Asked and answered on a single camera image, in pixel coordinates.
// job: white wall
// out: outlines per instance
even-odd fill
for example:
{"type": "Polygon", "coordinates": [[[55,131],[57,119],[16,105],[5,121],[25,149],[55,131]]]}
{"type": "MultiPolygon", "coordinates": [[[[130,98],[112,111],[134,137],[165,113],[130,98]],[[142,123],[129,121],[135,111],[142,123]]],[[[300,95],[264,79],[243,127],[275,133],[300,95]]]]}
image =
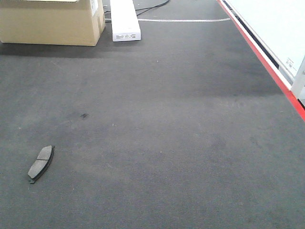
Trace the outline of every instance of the white wall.
{"type": "Polygon", "coordinates": [[[226,1],[295,76],[305,55],[305,0],[226,1]]]}

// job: white panel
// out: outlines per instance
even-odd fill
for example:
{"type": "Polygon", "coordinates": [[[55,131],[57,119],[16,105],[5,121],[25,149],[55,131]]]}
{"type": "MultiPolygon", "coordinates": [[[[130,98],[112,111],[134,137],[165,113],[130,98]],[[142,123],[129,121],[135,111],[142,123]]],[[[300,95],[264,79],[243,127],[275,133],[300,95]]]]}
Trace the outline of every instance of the white panel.
{"type": "Polygon", "coordinates": [[[226,0],[293,76],[305,55],[305,0],[226,0]]]}
{"type": "Polygon", "coordinates": [[[136,41],[141,39],[141,30],[132,0],[110,0],[112,40],[136,41]]]}

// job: black cable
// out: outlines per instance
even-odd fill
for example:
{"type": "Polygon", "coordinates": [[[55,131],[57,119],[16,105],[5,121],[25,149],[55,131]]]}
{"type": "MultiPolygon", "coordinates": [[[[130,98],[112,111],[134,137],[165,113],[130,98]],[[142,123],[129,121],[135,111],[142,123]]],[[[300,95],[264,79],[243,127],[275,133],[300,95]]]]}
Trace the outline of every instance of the black cable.
{"type": "Polygon", "coordinates": [[[141,14],[143,14],[143,13],[149,11],[149,10],[152,10],[152,9],[155,9],[155,8],[159,8],[159,7],[161,7],[161,6],[165,6],[165,5],[167,5],[170,1],[171,1],[171,0],[167,0],[166,2],[161,3],[161,4],[159,4],[159,5],[152,6],[152,7],[147,7],[147,8],[136,9],[135,11],[145,10],[145,11],[143,11],[143,12],[141,12],[141,13],[138,13],[137,16],[139,16],[139,15],[141,15],[141,14]]]}

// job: cardboard box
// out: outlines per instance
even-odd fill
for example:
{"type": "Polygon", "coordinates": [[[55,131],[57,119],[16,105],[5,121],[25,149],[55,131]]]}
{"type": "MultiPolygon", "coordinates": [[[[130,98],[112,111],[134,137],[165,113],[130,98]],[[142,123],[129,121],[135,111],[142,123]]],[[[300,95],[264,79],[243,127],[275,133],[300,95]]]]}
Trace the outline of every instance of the cardboard box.
{"type": "Polygon", "coordinates": [[[102,0],[0,0],[3,43],[95,46],[104,28],[102,0]]]}

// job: white box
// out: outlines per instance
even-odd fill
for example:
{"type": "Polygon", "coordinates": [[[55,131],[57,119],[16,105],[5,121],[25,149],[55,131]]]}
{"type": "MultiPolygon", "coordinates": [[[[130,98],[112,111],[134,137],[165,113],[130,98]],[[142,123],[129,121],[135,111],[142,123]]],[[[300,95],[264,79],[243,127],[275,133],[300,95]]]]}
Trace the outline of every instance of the white box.
{"type": "Polygon", "coordinates": [[[139,41],[141,30],[132,0],[110,0],[112,40],[139,41]]]}

